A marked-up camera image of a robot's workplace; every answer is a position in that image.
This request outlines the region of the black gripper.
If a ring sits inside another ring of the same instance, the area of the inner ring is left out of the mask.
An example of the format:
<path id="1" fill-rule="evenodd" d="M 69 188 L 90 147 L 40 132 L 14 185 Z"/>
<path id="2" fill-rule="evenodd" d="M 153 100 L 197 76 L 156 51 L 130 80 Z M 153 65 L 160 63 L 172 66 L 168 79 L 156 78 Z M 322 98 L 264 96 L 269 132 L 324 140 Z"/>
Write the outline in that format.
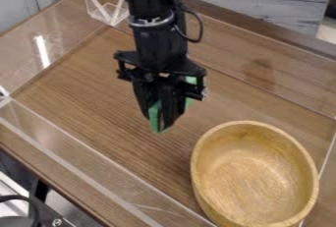
<path id="1" fill-rule="evenodd" d="M 158 100 L 158 131 L 166 130 L 185 112 L 186 98 L 205 98 L 206 70 L 189 58 L 188 42 L 202 38 L 186 36 L 185 25 L 141 27 L 130 25 L 134 49 L 117 51 L 118 78 L 132 83 L 141 114 L 149 118 L 149 108 Z M 196 77 L 188 84 L 185 77 Z"/>

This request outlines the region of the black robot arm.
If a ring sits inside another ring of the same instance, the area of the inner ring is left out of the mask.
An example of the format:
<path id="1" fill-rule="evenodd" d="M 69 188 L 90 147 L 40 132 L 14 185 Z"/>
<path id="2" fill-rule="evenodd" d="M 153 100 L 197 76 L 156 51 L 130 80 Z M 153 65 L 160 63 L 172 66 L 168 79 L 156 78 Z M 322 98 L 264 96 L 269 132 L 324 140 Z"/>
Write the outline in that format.
<path id="1" fill-rule="evenodd" d="M 206 69 L 189 59 L 181 0 L 125 0 L 134 49 L 118 51 L 118 78 L 132 83 L 142 116 L 154 132 L 165 131 L 185 113 L 190 99 L 206 95 Z"/>

